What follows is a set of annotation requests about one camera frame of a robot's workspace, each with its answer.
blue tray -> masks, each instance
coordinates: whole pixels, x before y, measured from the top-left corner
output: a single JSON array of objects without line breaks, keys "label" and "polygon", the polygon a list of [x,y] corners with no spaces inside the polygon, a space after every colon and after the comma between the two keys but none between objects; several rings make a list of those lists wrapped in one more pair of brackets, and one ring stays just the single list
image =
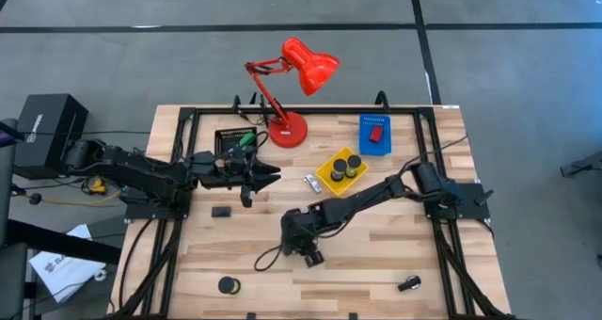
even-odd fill
[{"label": "blue tray", "polygon": [[[374,126],[383,127],[383,134],[378,142],[370,141]],[[391,152],[391,118],[372,114],[359,116],[359,153],[365,155],[385,155]]]}]

wooden table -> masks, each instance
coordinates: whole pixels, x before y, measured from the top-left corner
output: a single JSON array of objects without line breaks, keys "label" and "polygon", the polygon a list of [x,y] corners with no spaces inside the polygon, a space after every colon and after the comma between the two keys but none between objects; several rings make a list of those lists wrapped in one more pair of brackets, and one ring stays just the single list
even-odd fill
[{"label": "wooden table", "polygon": [[[180,106],[157,108],[150,134],[148,156],[168,161]],[[460,109],[434,107],[441,145],[466,134]],[[281,215],[292,208],[334,196],[323,185],[315,194],[303,176],[327,161],[340,148],[357,152],[358,116],[307,115],[307,140],[294,149],[281,149],[269,140],[259,149],[265,163],[282,168],[282,178],[253,197],[253,207],[244,208],[239,189],[205,190],[199,187],[190,216],[183,223],[182,240],[174,280],[169,318],[245,318],[255,312],[263,318],[446,318],[441,278],[431,222],[420,203],[390,200],[362,212],[338,236],[320,241],[325,263],[307,268],[299,255],[280,256],[267,272],[255,272],[253,264],[266,249],[279,243]],[[418,155],[414,122],[407,115],[391,115],[392,153],[363,156],[369,171],[343,196],[367,188],[397,172]],[[428,131],[426,121],[424,130]],[[214,149],[214,131],[248,126],[237,115],[203,115],[196,151]],[[425,133],[430,145],[428,133]],[[477,176],[467,140],[444,151],[448,176],[472,182]],[[411,175],[404,182],[414,186]],[[211,218],[216,205],[230,205],[230,218]],[[128,227],[118,277],[125,256],[143,220]],[[157,221],[144,232],[128,268],[125,298],[147,274]],[[483,292],[503,312],[509,312],[491,234],[471,220],[458,222],[467,270]],[[266,264],[271,258],[265,258]],[[225,275],[242,283],[235,296],[221,295],[217,282]],[[399,293],[396,285],[418,275],[418,290]],[[452,273],[458,311],[462,312],[459,282]],[[158,311],[163,276],[158,279],[152,309]],[[117,305],[119,279],[112,300]]]}]

red desk lamp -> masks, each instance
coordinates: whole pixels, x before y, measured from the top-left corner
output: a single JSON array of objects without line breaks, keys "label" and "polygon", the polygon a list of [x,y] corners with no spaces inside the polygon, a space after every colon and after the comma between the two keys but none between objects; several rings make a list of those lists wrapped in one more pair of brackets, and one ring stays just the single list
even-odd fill
[{"label": "red desk lamp", "polygon": [[[268,65],[279,64],[279,68]],[[290,72],[293,68],[299,71],[299,84],[310,96],[328,81],[330,75],[339,67],[339,60],[326,54],[312,53],[301,40],[290,38],[282,44],[282,56],[277,59],[247,62],[245,68],[257,83],[261,92],[276,110],[276,116],[269,125],[272,141],[280,147],[291,148],[300,145],[308,135],[308,124],[303,116],[285,111],[267,91],[260,80],[260,75]]]}]

gray concrete floor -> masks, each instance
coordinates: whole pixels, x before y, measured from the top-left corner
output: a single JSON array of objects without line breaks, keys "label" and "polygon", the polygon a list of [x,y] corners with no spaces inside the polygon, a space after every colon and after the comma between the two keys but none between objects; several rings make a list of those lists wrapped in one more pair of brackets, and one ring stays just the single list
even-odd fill
[{"label": "gray concrete floor", "polygon": [[[426,23],[602,22],[602,0],[421,0]],[[0,26],[413,22],[410,0],[8,0]],[[224,104],[255,91],[242,65],[277,56],[290,36],[339,57],[305,98],[294,76],[269,79],[283,103],[429,103],[415,31],[0,35],[0,117],[31,93],[69,92],[88,130],[149,130],[158,104]],[[490,208],[513,312],[533,319],[602,313],[602,177],[558,167],[602,150],[602,30],[431,31],[443,104],[460,104]],[[124,147],[144,136],[103,136]],[[27,183],[20,178],[21,184]],[[78,190],[47,197],[83,199]],[[11,217],[64,231],[122,208],[31,206]],[[105,300],[49,319],[100,315]]]}]

yellow container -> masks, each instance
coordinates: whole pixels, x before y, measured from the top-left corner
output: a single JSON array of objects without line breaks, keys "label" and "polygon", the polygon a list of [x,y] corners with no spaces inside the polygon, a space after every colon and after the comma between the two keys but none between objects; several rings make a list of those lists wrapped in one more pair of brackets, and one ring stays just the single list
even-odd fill
[{"label": "yellow container", "polygon": [[346,176],[339,182],[336,182],[330,178],[330,172],[332,171],[332,165],[337,159],[343,159],[347,161],[349,156],[354,155],[354,153],[347,147],[344,147],[340,150],[335,156],[331,157],[328,162],[323,164],[320,169],[316,172],[318,178],[322,180],[322,182],[326,185],[326,187],[330,188],[330,190],[336,194],[337,196],[341,195],[349,186],[354,183],[360,176],[362,176],[367,170],[368,165],[363,161],[359,168],[357,168],[357,175],[353,178],[347,178]]}]

